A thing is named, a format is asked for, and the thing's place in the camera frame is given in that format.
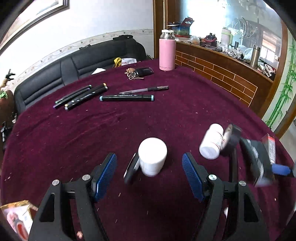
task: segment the pink thermos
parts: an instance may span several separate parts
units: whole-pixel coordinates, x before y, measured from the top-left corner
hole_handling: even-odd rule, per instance
[[[164,29],[159,39],[159,68],[170,71],[175,68],[176,40],[173,30]]]

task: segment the maroon tablecloth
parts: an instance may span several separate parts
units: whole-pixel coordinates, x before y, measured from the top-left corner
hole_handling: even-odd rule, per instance
[[[5,152],[1,193],[3,204],[27,199],[39,205],[54,179],[76,180],[90,173],[109,152],[118,157],[118,167],[98,204],[98,214],[111,241],[190,240],[204,204],[193,198],[181,166],[183,153],[190,151],[209,173],[227,181],[229,161],[206,160],[198,148],[212,123],[226,128],[234,123],[243,137],[261,139],[274,135],[250,109],[224,89],[188,68],[160,71],[158,61],[144,61],[129,67],[152,67],[145,80],[128,80],[126,66],[77,81],[22,113],[9,137]],[[107,83],[116,94],[152,86],[169,85],[168,91],[154,92],[154,102],[100,102],[98,97],[66,112],[53,109],[58,98],[88,84]],[[133,186],[126,186],[123,174],[142,140],[162,139],[168,147],[163,170],[155,177],[142,173]],[[293,162],[276,140],[276,161]],[[240,150],[239,178],[248,179]],[[254,188],[275,240],[286,224],[295,202],[295,180],[281,178],[272,186]],[[77,218],[74,218],[79,230]]]

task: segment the screw head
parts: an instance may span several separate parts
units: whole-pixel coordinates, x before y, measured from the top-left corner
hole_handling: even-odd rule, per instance
[[[53,184],[53,186],[56,186],[56,185],[58,185],[58,184],[59,184],[59,180],[58,180],[58,179],[56,179],[56,180],[53,180],[53,181],[52,181],[52,184]]]
[[[239,181],[239,184],[243,187],[247,185],[245,181]]]
[[[84,176],[82,177],[82,180],[83,180],[83,181],[87,181],[87,180],[89,180],[90,178],[91,178],[91,176],[88,175],[88,174],[86,174],[86,175],[84,175]]]
[[[213,174],[209,175],[209,178],[210,178],[212,181],[214,181],[214,180],[217,179],[217,177],[216,177],[215,175],[213,175]]]

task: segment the white container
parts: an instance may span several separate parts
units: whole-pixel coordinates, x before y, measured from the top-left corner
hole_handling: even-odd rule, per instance
[[[163,167],[167,153],[166,144],[158,138],[151,137],[142,141],[138,149],[142,172],[148,177],[157,175]]]
[[[212,124],[210,126],[200,144],[200,154],[204,158],[214,160],[219,156],[223,142],[223,133],[223,127],[219,124]]]
[[[228,48],[229,45],[232,44],[232,38],[231,31],[227,28],[222,29],[222,35],[221,35],[221,46]]]

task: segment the yellow cloth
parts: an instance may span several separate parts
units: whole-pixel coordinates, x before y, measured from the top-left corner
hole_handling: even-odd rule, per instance
[[[121,66],[121,61],[122,59],[119,57],[114,59],[114,68]]]

